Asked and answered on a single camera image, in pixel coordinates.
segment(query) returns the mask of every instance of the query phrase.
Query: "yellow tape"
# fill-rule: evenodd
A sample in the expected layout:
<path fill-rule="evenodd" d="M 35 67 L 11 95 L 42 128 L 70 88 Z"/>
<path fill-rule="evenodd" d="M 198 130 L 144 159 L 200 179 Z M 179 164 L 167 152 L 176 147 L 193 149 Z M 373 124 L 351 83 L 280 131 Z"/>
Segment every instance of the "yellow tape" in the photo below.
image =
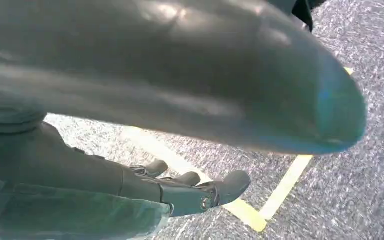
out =
<path fill-rule="evenodd" d="M 311 155 L 299 155 L 295 158 L 279 185 L 260 210 L 259 213 L 264 219 L 271 220 L 273 218 L 312 158 Z"/>
<path fill-rule="evenodd" d="M 349 75 L 351 75 L 351 74 L 354 73 L 354 69 L 352 69 L 352 68 L 344 67 L 344 69 L 346 70 L 346 72 L 347 72 Z"/>

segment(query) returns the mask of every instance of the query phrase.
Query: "gray carpet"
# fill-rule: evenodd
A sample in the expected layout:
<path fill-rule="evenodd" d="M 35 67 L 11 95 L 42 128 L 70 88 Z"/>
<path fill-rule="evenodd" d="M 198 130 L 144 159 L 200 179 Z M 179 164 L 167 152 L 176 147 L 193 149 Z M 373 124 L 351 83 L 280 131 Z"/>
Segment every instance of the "gray carpet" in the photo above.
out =
<path fill-rule="evenodd" d="M 263 233 L 225 209 L 170 220 L 155 240 L 174 239 L 384 239 L 384 0 L 330 0 L 314 13 L 314 34 L 364 92 L 367 133 L 347 152 L 315 157 Z M 123 127 L 50 115 L 73 147 L 108 159 L 147 163 L 152 155 L 123 135 Z M 236 169 L 253 183 L 244 199 L 261 209 L 293 156 L 244 152 L 209 142 L 152 133 L 212 178 Z"/>

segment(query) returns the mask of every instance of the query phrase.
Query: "screw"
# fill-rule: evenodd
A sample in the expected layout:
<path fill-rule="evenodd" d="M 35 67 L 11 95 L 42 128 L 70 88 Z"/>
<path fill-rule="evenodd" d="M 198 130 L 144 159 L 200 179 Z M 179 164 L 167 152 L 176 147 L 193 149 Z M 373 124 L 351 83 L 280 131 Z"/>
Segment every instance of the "screw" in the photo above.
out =
<path fill-rule="evenodd" d="M 209 197 L 203 197 L 201 202 L 201 209 L 207 211 L 211 208 L 211 199 Z"/>

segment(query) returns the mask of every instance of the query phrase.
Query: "yellow line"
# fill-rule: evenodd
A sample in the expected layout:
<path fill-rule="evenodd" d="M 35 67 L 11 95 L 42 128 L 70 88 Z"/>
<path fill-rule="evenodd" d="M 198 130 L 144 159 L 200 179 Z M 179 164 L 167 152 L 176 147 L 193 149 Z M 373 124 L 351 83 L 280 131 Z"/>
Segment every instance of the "yellow line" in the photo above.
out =
<path fill-rule="evenodd" d="M 299 155 L 295 158 L 279 185 L 277 185 L 259 212 L 264 219 L 271 220 L 273 218 L 312 158 L 311 155 Z"/>
<path fill-rule="evenodd" d="M 201 183 L 212 181 L 211 178 L 205 175 L 198 168 L 194 167 L 183 157 L 174 153 L 167 146 L 159 142 L 155 137 L 140 128 L 126 126 L 123 134 L 148 153 L 154 155 L 158 159 L 164 160 L 170 169 L 173 169 L 179 174 L 182 175 L 187 172 L 195 172 L 201 178 Z M 263 219 L 259 212 L 242 199 L 237 199 L 236 201 L 226 204 L 223 207 L 256 232 L 262 232 L 267 225 L 266 220 Z"/>
<path fill-rule="evenodd" d="M 351 74 L 354 73 L 354 69 L 352 69 L 352 68 L 344 67 L 344 69 L 347 71 L 347 73 L 348 73 L 349 75 L 351 75 Z"/>

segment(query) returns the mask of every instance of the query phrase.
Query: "floor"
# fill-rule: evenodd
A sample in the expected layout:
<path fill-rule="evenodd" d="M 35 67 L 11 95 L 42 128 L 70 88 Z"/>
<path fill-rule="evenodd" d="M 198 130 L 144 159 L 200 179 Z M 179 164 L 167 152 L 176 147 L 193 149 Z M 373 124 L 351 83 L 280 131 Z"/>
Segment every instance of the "floor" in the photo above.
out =
<path fill-rule="evenodd" d="M 46 121 L 69 145 L 125 165 L 168 156 L 179 163 L 171 175 L 187 164 L 212 179 L 249 172 L 252 185 L 242 198 L 247 211 L 236 205 L 173 218 L 148 239 L 384 239 L 384 0 L 330 0 L 315 11 L 314 22 L 314 35 L 353 69 L 366 97 L 366 136 L 349 151 L 308 161 L 65 116 Z M 300 177 L 289 191 L 292 170 Z M 254 222 L 247 218 L 252 214 Z"/>

